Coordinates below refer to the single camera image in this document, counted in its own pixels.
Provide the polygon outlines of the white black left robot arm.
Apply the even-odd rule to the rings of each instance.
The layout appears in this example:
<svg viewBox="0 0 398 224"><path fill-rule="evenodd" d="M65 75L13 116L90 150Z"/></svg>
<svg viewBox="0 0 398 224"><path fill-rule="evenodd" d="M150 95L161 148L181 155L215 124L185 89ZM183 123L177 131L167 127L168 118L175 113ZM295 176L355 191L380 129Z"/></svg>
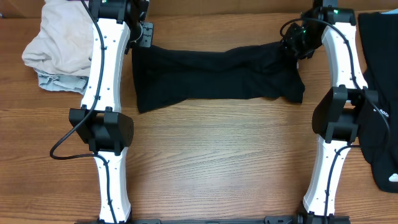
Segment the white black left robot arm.
<svg viewBox="0 0 398 224"><path fill-rule="evenodd" d="M97 223L129 223L126 158L134 122L121 112L124 56L132 47L151 45L152 24L146 24L148 1L90 1L93 52L87 89L69 120L88 145L98 170L101 208Z"/></svg>

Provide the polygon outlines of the black t-shirt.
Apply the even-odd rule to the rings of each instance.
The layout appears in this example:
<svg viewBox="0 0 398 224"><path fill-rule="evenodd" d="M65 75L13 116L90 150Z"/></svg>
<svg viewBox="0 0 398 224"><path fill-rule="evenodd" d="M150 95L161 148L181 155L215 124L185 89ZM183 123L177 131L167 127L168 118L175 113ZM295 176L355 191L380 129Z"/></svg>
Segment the black t-shirt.
<svg viewBox="0 0 398 224"><path fill-rule="evenodd" d="M297 59L278 42L225 52L135 47L132 74L140 113L187 99L284 97L302 103L305 91Z"/></svg>

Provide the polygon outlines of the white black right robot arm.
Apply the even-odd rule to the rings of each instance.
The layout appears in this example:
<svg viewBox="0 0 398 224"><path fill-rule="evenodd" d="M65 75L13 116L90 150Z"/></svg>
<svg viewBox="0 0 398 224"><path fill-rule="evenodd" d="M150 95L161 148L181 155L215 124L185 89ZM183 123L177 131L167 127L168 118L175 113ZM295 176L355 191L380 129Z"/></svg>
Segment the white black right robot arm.
<svg viewBox="0 0 398 224"><path fill-rule="evenodd" d="M366 120L376 111L377 92L369 90L356 48L356 17L337 1L314 1L300 18L280 29L282 46L297 59L311 58L323 46L331 88L315 108L312 129L317 156L308 190L287 223L349 223L335 216L335 197L349 151Z"/></svg>

